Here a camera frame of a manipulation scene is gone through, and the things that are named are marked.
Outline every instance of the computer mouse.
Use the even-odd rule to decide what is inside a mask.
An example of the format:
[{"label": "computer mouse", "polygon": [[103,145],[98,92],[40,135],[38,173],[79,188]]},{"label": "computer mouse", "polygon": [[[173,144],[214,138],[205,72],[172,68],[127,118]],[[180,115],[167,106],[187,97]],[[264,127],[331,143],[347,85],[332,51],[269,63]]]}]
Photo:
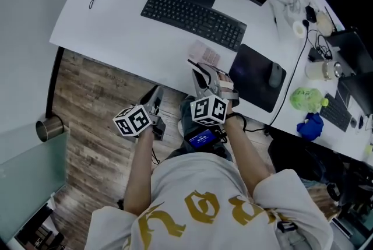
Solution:
[{"label": "computer mouse", "polygon": [[351,125],[351,127],[356,128],[357,121],[356,121],[356,119],[354,119],[353,117],[352,117],[352,119],[351,119],[351,121],[350,121],[350,125]]},{"label": "computer mouse", "polygon": [[275,62],[272,62],[270,75],[268,78],[268,84],[272,88],[277,88],[281,84],[283,70],[281,66]]}]

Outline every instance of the blue screen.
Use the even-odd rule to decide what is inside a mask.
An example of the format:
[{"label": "blue screen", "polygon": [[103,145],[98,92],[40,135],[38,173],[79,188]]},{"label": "blue screen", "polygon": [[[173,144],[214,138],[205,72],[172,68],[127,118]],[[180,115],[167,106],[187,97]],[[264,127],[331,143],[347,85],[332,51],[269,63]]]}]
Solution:
[{"label": "blue screen", "polygon": [[191,143],[193,147],[199,148],[213,141],[215,138],[216,138],[215,135],[210,130],[207,129],[203,131],[202,133],[191,138],[189,142]]}]

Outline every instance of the white t-shirt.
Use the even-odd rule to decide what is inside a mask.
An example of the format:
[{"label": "white t-shirt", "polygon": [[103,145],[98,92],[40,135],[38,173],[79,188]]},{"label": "white t-shirt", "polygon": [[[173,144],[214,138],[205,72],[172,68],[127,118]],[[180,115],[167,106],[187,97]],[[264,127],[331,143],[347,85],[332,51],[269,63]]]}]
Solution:
[{"label": "white t-shirt", "polygon": [[298,225],[312,249],[330,249],[329,223],[293,170],[260,182],[250,203],[236,166],[209,153],[162,162],[152,204],[139,217],[114,207],[92,214],[85,249],[280,249],[279,219]]}]

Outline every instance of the black keyboard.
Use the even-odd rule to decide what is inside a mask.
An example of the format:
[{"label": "black keyboard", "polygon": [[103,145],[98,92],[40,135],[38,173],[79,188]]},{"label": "black keyboard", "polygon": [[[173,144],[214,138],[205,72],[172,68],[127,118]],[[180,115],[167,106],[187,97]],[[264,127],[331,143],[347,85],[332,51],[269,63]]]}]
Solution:
[{"label": "black keyboard", "polygon": [[329,105],[321,108],[320,116],[336,125],[343,132],[347,131],[352,115],[343,103],[337,101],[330,94],[326,94],[325,98],[329,100]]},{"label": "black keyboard", "polygon": [[183,0],[148,0],[141,16],[184,29],[236,52],[247,27],[216,10]]}]

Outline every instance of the sneaker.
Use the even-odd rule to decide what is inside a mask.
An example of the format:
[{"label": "sneaker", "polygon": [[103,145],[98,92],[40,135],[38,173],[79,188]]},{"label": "sneaker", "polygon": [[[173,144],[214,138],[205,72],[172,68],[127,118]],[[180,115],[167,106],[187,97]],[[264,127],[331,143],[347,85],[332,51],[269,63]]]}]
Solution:
[{"label": "sneaker", "polygon": [[184,137],[184,131],[182,130],[181,120],[179,120],[179,122],[177,123],[177,129],[179,130],[181,137]]}]

